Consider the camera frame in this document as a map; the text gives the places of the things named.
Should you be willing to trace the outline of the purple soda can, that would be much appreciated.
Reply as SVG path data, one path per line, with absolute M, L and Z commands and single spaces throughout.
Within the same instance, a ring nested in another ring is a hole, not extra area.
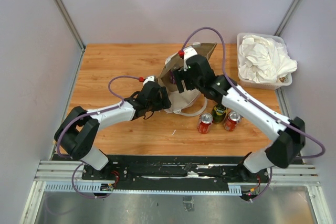
M 171 84 L 176 84 L 176 78 L 175 78 L 175 71 L 170 70 L 169 71 L 169 81 Z

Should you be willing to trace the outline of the pink patterned canvas bag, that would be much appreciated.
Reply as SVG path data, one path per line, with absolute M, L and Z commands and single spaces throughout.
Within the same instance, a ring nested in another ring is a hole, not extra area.
M 217 43 L 195 42 L 191 46 L 197 51 L 197 54 L 204 56 L 206 59 L 210 59 Z M 184 113 L 182 110 L 193 106 L 201 96 L 201 93 L 196 89 L 185 90 L 184 92 L 179 93 L 176 84 L 171 84 L 169 81 L 169 71 L 180 67 L 183 67 L 183 60 L 178 56 L 178 53 L 175 53 L 166 58 L 164 67 L 158 76 L 158 83 L 160 86 L 166 87 L 171 102 L 171 107 L 165 109 L 165 112 L 190 117 L 200 115 L 205 111 L 208 100 L 204 99 L 203 106 L 200 110 L 194 113 Z

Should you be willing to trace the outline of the dark glass bottle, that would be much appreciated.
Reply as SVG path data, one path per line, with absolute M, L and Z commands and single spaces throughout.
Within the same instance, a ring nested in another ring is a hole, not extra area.
M 227 114 L 228 108 L 222 104 L 217 104 L 212 109 L 213 123 L 221 123 Z

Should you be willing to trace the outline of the red soda can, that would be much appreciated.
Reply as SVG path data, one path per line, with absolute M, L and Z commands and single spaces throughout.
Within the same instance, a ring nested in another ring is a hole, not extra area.
M 212 124 L 213 116 L 210 113 L 203 113 L 199 116 L 197 131 L 201 134 L 207 134 Z

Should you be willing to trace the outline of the red coke can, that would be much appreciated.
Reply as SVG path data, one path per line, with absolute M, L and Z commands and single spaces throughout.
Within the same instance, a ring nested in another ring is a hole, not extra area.
M 224 129 L 233 131 L 242 120 L 242 116 L 236 111 L 230 111 L 223 123 Z

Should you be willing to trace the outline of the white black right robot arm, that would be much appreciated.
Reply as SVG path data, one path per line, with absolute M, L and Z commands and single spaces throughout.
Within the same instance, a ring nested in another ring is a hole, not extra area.
M 268 147 L 248 153 L 239 162 L 236 170 L 242 181 L 250 182 L 259 171 L 269 167 L 287 168 L 305 146 L 305 123 L 301 118 L 277 114 L 227 74 L 216 75 L 204 56 L 178 57 L 178 67 L 172 72 L 180 93 L 197 89 L 207 99 L 240 114 L 272 141 Z

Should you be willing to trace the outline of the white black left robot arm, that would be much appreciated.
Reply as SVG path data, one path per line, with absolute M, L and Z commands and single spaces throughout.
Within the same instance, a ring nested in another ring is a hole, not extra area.
M 85 110 L 73 108 L 54 135 L 57 148 L 74 160 L 82 161 L 92 168 L 100 179 L 112 175 L 106 154 L 94 146 L 97 133 L 113 125 L 145 118 L 148 112 L 168 109 L 171 106 L 166 87 L 155 81 L 147 81 L 141 91 L 137 91 L 121 102 L 103 108 Z

